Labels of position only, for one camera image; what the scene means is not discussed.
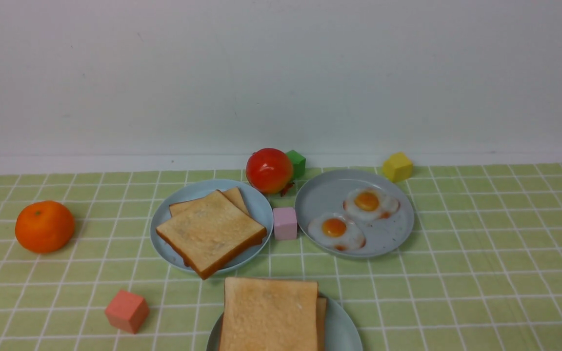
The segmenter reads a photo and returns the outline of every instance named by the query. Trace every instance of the fake tomato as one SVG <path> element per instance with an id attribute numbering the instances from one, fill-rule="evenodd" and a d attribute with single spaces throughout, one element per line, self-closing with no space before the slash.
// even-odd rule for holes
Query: fake tomato
<path id="1" fill-rule="evenodd" d="M 248 182 L 262 194 L 287 191 L 293 172 L 290 158 L 283 151 L 272 148 L 257 151 L 246 164 Z"/>

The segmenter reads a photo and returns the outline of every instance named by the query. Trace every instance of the green checkered tablecloth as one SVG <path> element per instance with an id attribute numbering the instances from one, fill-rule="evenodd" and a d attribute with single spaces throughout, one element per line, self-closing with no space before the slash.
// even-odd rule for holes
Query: green checkered tablecloth
<path id="1" fill-rule="evenodd" d="M 148 227 L 169 194 L 210 178 L 245 181 L 241 170 L 0 176 L 0 350 L 204 350 L 223 277 L 170 268 Z M 343 260 L 301 235 L 271 240 L 232 274 L 317 280 L 366 350 L 562 351 L 562 164 L 416 167 L 398 185 L 417 211 L 398 251 Z M 297 187 L 270 202 L 293 205 Z M 14 220 L 44 199 L 69 207 L 78 232 L 34 255 L 14 240 Z M 103 315 L 118 289 L 149 302 L 138 335 Z"/>

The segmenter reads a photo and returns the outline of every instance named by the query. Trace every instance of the bread slice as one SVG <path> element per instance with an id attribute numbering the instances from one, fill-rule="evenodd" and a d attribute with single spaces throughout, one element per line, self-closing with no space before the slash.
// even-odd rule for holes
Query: bread slice
<path id="1" fill-rule="evenodd" d="M 318 282 L 225 278 L 219 351 L 317 351 Z"/>
<path id="2" fill-rule="evenodd" d="M 203 280 L 248 247 L 261 244 L 267 234 L 218 190 L 160 224 L 156 232 Z"/>
<path id="3" fill-rule="evenodd" d="M 246 204 L 244 203 L 244 198 L 242 198 L 242 196 L 241 196 L 240 188 L 232 187 L 231 189 L 225 190 L 222 193 L 225 194 L 225 196 L 229 199 L 229 201 L 232 202 L 232 204 L 236 205 L 237 208 L 241 209 L 241 211 L 243 211 L 243 213 L 246 213 L 247 215 L 250 215 L 248 213 L 248 209 L 246 208 Z M 172 217 L 174 217 L 177 214 L 183 212 L 188 207 L 190 207 L 192 204 L 195 204 L 196 202 L 201 201 L 201 200 L 203 200 L 202 197 L 196 198 L 196 199 L 190 200 L 190 201 L 177 202 L 175 204 L 170 204 L 168 206 L 168 209 L 170 211 L 170 215 Z"/>
<path id="4" fill-rule="evenodd" d="M 318 331 L 318 351 L 324 350 L 324 329 L 326 319 L 326 297 L 319 297 L 316 301 L 316 329 Z"/>

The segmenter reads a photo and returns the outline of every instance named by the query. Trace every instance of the pink cube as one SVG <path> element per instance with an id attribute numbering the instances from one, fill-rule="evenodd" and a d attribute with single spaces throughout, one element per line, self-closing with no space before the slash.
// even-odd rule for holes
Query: pink cube
<path id="1" fill-rule="evenodd" d="M 149 306 L 142 296 L 121 290 L 107 305 L 105 315 L 112 327 L 135 334 L 149 315 Z"/>
<path id="2" fill-rule="evenodd" d="M 290 240 L 298 235 L 296 211 L 292 207 L 273 209 L 275 216 L 275 239 Z"/>

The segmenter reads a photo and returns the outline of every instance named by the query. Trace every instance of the egg white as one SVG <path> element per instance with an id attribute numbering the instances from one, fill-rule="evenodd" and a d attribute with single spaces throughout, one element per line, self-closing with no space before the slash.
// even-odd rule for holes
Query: egg white
<path id="1" fill-rule="evenodd" d="M 377 196 L 379 206 L 374 211 L 366 211 L 355 204 L 355 198 L 364 192 L 372 193 Z M 381 189 L 364 188 L 355 189 L 348 193 L 346 200 L 344 200 L 343 207 L 346 213 L 357 222 L 372 222 L 380 218 L 392 217 L 399 210 L 400 202 L 397 198 L 381 191 Z"/>
<path id="2" fill-rule="evenodd" d="M 330 237 L 322 232 L 322 224 L 330 218 L 337 218 L 346 224 L 346 232 L 340 237 Z M 342 214 L 321 214 L 307 225 L 307 231 L 313 240 L 330 249 L 351 251 L 361 249 L 365 246 L 365 236 L 361 229 L 359 229 L 353 220 Z"/>

